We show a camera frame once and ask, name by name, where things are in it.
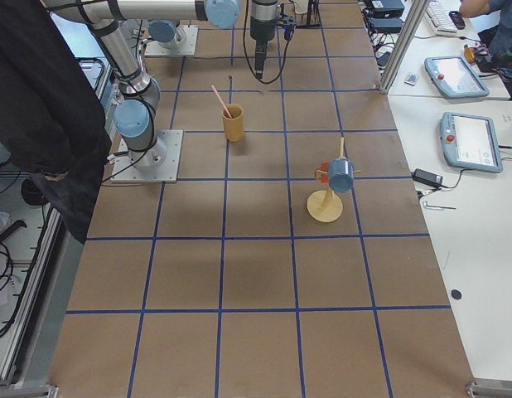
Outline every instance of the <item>person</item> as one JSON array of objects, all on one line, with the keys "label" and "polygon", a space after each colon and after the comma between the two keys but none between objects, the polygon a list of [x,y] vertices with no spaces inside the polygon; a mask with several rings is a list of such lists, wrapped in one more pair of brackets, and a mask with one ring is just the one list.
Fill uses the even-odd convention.
[{"label": "person", "polygon": [[[512,47],[512,0],[464,0],[459,8],[459,13],[465,18],[499,10],[498,26],[480,34],[493,56],[502,56]],[[512,62],[508,67],[500,68],[499,72],[512,100]]]},{"label": "person", "polygon": [[84,243],[110,149],[105,113],[39,0],[0,0],[0,143]]}]

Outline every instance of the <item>black round object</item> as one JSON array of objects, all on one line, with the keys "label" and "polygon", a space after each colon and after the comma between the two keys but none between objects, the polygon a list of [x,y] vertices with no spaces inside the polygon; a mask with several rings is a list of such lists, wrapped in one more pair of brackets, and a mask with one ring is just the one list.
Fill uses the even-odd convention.
[{"label": "black round object", "polygon": [[453,289],[452,290],[452,297],[455,299],[455,300],[460,300],[462,299],[462,293],[459,292],[458,290],[456,289]]},{"label": "black round object", "polygon": [[36,187],[30,178],[22,182],[21,195],[24,202],[30,206],[44,206],[48,203],[41,190]]}]

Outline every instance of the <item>metal plate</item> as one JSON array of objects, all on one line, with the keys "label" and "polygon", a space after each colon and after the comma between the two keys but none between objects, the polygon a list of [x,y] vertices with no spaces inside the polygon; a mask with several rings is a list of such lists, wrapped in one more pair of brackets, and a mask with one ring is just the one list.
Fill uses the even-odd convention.
[{"label": "metal plate", "polygon": [[146,57],[195,55],[199,27],[197,25],[189,25],[187,27],[184,26],[184,30],[186,31],[186,41],[182,46],[177,48],[164,48],[160,46],[157,41],[151,41],[146,46]]},{"label": "metal plate", "polygon": [[[161,139],[167,147],[166,160],[162,164],[151,167],[148,170],[138,170],[135,167],[128,167],[131,162],[128,156],[116,158],[111,182],[176,182],[181,159],[183,130],[160,130],[158,139]],[[120,152],[127,151],[127,145],[122,140],[118,149]]]}]

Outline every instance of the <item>black power adapter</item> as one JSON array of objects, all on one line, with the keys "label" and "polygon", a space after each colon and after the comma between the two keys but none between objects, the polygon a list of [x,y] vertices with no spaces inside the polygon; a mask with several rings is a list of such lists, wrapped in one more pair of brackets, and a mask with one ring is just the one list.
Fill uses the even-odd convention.
[{"label": "black power adapter", "polygon": [[413,180],[433,188],[442,187],[442,176],[417,168],[411,173]]}]

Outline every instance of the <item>black box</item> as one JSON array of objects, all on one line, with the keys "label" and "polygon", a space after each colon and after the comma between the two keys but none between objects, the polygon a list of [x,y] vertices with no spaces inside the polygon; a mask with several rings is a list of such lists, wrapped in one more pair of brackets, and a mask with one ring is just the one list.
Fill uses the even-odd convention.
[{"label": "black box", "polygon": [[370,28],[374,33],[399,33],[402,26],[399,18],[370,18]]},{"label": "black box", "polygon": [[398,18],[405,9],[400,0],[365,0],[365,6],[372,18]]}]

